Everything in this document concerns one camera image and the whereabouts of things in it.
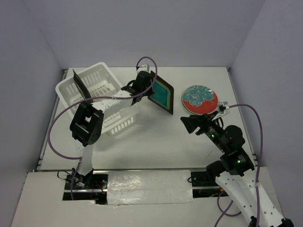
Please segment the large red teal floral plate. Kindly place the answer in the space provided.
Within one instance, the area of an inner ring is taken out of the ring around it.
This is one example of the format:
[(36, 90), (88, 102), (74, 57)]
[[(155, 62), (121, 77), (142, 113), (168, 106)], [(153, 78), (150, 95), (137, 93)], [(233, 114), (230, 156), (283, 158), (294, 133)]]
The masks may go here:
[(217, 94), (210, 88), (202, 85), (188, 87), (181, 95), (184, 108), (191, 114), (210, 114), (217, 109)]

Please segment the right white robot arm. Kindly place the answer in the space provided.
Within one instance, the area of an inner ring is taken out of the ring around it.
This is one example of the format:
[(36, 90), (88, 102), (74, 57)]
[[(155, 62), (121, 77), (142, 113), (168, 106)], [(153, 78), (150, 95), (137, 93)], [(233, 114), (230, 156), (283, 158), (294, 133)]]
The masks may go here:
[(229, 125), (223, 129), (213, 118), (209, 114), (180, 118), (188, 133), (206, 135), (223, 153), (206, 167), (207, 182), (224, 189), (250, 227), (292, 227), (292, 221), (277, 210), (256, 181), (257, 171), (242, 148), (245, 139), (241, 128)]

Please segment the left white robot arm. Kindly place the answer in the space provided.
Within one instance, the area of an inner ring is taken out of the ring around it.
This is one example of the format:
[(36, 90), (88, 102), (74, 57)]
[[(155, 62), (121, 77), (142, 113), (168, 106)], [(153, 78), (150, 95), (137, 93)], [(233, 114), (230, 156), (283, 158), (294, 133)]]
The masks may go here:
[(101, 136), (104, 120), (140, 102), (144, 96), (152, 95), (154, 93), (152, 86), (156, 78), (157, 73), (153, 71), (139, 71), (136, 79), (122, 87), (112, 98), (102, 98), (98, 102), (93, 102), (88, 89), (78, 74), (74, 73), (76, 86), (81, 95), (87, 99), (79, 104), (70, 124), (72, 137), (80, 143), (77, 149), (80, 152), (80, 164), (72, 170), (72, 174), (81, 188), (89, 188), (92, 185), (93, 144)]

